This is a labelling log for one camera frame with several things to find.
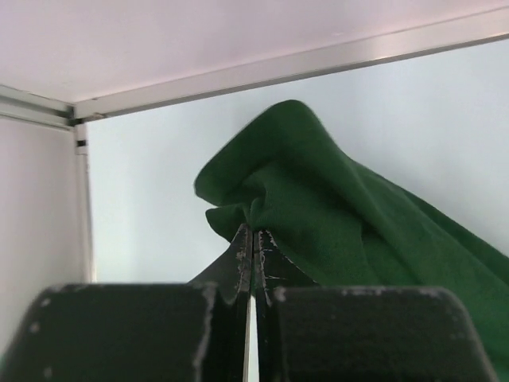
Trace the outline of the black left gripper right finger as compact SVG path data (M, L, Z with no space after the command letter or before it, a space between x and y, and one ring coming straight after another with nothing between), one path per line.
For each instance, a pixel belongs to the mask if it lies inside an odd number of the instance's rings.
M320 286L253 238L262 381L494 381L461 301L440 287Z

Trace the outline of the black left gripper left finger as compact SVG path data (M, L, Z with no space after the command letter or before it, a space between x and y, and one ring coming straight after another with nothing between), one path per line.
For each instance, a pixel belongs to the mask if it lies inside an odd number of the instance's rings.
M4 381L245 381L252 233L188 283L44 289L1 360Z

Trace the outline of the white and green t-shirt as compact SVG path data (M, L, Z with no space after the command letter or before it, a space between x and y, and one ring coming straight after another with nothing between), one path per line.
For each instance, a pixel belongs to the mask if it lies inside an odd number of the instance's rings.
M349 158L304 103L277 103L200 171L212 229L266 229L327 286L439 286L466 306L508 378L508 259L424 200Z

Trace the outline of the left aluminium corner post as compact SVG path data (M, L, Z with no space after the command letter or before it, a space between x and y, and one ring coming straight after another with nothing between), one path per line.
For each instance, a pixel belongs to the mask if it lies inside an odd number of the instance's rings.
M1 210L10 249L49 281L95 278L87 126L76 107L1 86Z

